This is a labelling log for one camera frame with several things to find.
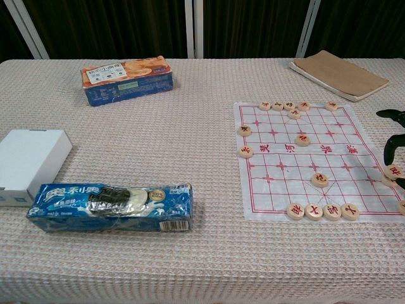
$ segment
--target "white cardboard box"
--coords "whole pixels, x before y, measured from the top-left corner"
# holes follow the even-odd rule
[[[63,130],[12,130],[0,142],[0,206],[31,206],[51,183],[72,144]]]

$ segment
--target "oreo package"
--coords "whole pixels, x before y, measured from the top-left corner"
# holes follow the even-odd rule
[[[42,230],[188,231],[190,184],[116,187],[104,184],[43,184],[27,213]]]

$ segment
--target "chinese chess board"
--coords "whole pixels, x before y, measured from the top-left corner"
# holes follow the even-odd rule
[[[242,124],[252,130],[248,137],[236,133],[237,147],[246,144],[254,150],[251,158],[239,157],[246,219],[292,221],[286,215],[290,203],[321,207],[352,203],[361,212],[359,222],[405,222],[397,211],[405,192],[399,186],[382,184],[382,152],[374,147],[350,106],[331,112],[313,105],[298,120],[287,113],[262,111],[256,104],[234,105],[235,130]],[[311,144],[296,145],[298,134],[306,134]],[[312,185],[315,172],[329,178],[327,187]],[[331,223],[325,218],[320,222]]]

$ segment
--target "woven tablecloth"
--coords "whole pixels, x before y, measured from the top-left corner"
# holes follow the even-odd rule
[[[63,129],[73,149],[56,182],[190,182],[193,230],[47,234],[27,208],[0,208],[0,300],[32,303],[404,303],[405,225],[244,219],[232,105],[350,103],[290,70],[289,59],[168,60],[174,90],[93,108],[79,70],[116,60],[0,65],[0,138]],[[351,103],[383,149],[404,129],[405,60],[351,62],[390,80]],[[395,162],[405,165],[398,149]]]

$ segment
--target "brown notebook cover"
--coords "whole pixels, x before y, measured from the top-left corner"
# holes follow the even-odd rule
[[[387,79],[326,51],[320,51],[305,59],[294,59],[294,63],[327,85],[353,96],[363,96],[376,91],[388,82]]]

